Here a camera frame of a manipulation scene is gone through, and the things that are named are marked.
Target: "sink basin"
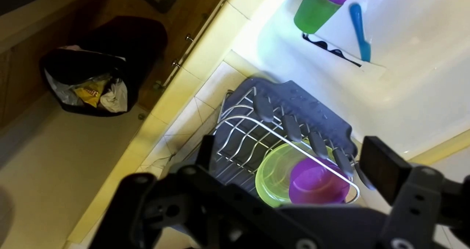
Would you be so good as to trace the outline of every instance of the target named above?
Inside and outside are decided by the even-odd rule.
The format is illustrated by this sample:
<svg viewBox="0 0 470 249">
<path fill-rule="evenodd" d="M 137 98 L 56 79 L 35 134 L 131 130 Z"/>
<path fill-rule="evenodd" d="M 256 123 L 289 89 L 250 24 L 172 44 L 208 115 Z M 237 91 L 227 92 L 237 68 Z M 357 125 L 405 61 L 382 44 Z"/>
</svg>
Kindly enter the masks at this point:
<svg viewBox="0 0 470 249">
<path fill-rule="evenodd" d="M 362 72 L 302 38 L 302 0 L 265 0 L 233 50 L 279 82 L 294 80 L 353 127 L 410 159 L 470 128 L 467 0 L 347 0 L 316 33 L 360 57 L 348 6 L 362 6 L 371 62 Z"/>
</svg>

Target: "cabinet handle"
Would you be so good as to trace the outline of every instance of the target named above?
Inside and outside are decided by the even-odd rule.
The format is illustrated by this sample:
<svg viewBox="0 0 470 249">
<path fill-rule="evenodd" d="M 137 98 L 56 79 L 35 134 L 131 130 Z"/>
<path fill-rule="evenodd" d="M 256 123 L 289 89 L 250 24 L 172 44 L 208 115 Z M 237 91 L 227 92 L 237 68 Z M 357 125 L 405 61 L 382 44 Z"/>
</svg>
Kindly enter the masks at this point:
<svg viewBox="0 0 470 249">
<path fill-rule="evenodd" d="M 178 64 L 178 60 L 176 60 L 176 59 L 173 60 L 173 62 L 171 63 L 171 66 L 172 66 L 172 67 L 175 67 L 175 66 L 176 66 L 176 67 L 178 67 L 178 68 L 181 68 L 181 65 Z"/>
<path fill-rule="evenodd" d="M 186 38 L 184 38 L 184 39 L 185 39 L 185 40 L 189 40 L 190 42 L 193 42 L 193 41 L 194 41 L 194 39 L 191 38 L 191 34 L 189 34 L 189 33 L 186 34 Z"/>
</svg>

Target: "dish drying rack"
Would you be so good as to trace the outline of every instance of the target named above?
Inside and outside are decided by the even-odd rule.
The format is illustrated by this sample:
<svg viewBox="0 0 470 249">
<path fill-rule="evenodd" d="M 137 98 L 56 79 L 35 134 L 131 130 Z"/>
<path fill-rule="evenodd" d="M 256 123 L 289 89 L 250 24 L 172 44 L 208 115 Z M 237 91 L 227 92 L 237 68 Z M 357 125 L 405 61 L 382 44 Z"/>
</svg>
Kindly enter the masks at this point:
<svg viewBox="0 0 470 249">
<path fill-rule="evenodd" d="M 295 93 L 295 96 L 286 100 L 283 89 L 290 90 L 289 93 Z M 351 185 L 356 194 L 346 203 L 355 202 L 360 190 L 352 177 L 357 148 L 350 139 L 351 126 L 303 92 L 294 82 L 273 84 L 257 78 L 246 80 L 236 91 L 228 91 L 213 130 L 216 150 L 212 155 L 211 174 L 224 184 L 238 184 L 257 196 L 255 175 L 259 165 L 269 152 L 286 143 Z M 313 106 L 313 100 L 317 105 L 315 108 L 324 107 L 316 110 L 320 113 L 322 125 L 314 125 L 318 116 L 309 118 L 308 112 L 302 113 L 299 107 L 292 105 L 298 102 L 294 100 L 307 102 L 310 106 Z M 342 165 L 328 156 L 326 145 L 334 150 L 334 159 L 341 160 Z M 317 155 L 338 165 L 348 176 L 344 177 L 320 162 Z"/>
</svg>

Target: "blue spoon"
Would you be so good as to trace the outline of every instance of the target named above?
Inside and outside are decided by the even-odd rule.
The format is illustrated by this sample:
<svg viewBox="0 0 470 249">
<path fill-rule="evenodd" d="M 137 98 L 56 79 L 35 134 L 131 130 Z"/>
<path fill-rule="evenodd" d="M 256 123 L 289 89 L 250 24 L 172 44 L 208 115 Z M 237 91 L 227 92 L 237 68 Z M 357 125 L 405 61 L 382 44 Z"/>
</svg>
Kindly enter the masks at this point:
<svg viewBox="0 0 470 249">
<path fill-rule="evenodd" d="M 364 38 L 364 28 L 362 26 L 362 9 L 358 3 L 349 6 L 352 24 L 356 31 L 357 41 L 359 42 L 359 50 L 361 51 L 361 60 L 370 62 L 370 44 Z"/>
</svg>

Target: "trash can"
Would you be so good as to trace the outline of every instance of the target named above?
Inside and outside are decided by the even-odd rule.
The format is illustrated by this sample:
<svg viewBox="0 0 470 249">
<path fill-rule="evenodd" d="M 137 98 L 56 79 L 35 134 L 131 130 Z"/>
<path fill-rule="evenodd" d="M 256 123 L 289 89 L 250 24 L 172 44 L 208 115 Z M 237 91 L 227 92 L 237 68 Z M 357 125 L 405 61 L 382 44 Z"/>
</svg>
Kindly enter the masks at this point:
<svg viewBox="0 0 470 249">
<path fill-rule="evenodd" d="M 40 72 L 65 111 L 103 117 L 121 115 L 136 104 L 139 88 L 155 62 L 163 57 L 167 43 L 160 22 L 118 16 L 76 43 L 44 55 Z M 125 110 L 112 112 L 100 106 L 97 100 L 106 92 L 114 91 L 106 95 L 116 94 L 118 99 L 117 94 L 125 93 L 116 90 L 127 91 Z"/>
</svg>

